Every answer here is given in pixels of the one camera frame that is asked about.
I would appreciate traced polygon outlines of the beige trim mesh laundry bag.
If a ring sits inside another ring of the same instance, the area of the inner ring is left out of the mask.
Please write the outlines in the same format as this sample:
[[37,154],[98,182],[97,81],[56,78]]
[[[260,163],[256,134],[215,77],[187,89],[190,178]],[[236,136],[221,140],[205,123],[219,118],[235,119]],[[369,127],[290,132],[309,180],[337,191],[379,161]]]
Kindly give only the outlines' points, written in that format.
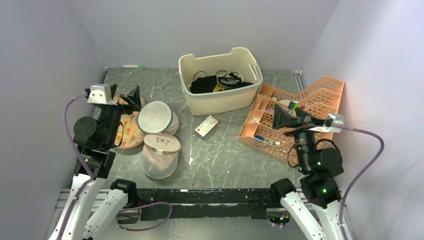
[[161,180],[171,176],[178,166],[181,143],[166,132],[146,134],[141,152],[141,168],[151,179]]

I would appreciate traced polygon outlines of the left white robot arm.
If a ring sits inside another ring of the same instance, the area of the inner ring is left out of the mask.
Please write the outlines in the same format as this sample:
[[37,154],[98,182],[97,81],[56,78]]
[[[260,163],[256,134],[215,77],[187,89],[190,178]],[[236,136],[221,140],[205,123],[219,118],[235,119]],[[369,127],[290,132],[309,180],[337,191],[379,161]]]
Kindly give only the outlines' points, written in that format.
[[116,136],[123,127],[122,115],[130,115],[142,109],[140,87],[120,94],[115,100],[117,85],[95,84],[73,97],[62,111],[63,125],[69,131],[67,112],[78,99],[86,98],[87,103],[100,108],[99,119],[83,116],[73,125],[73,133],[67,132],[71,148],[77,157],[73,170],[70,192],[51,240],[95,240],[105,232],[123,208],[139,207],[142,201],[137,193],[136,183],[117,179],[111,186],[105,200],[97,210],[92,210],[98,193],[109,176],[118,147]]

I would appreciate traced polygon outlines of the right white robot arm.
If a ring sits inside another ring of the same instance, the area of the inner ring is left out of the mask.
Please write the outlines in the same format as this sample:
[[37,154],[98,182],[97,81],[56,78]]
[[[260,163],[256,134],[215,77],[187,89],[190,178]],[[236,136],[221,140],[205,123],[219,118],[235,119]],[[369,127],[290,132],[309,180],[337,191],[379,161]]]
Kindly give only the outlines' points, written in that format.
[[341,132],[345,118],[330,113],[327,118],[319,119],[299,107],[295,114],[292,116],[277,105],[272,127],[290,129],[284,135],[294,139],[296,168],[304,175],[300,180],[302,192],[284,178],[271,185],[270,202],[285,208],[309,240],[352,240],[349,220],[344,216],[347,208],[334,179],[344,172],[341,151],[335,144],[318,148],[319,143],[333,141],[315,137],[317,132]]

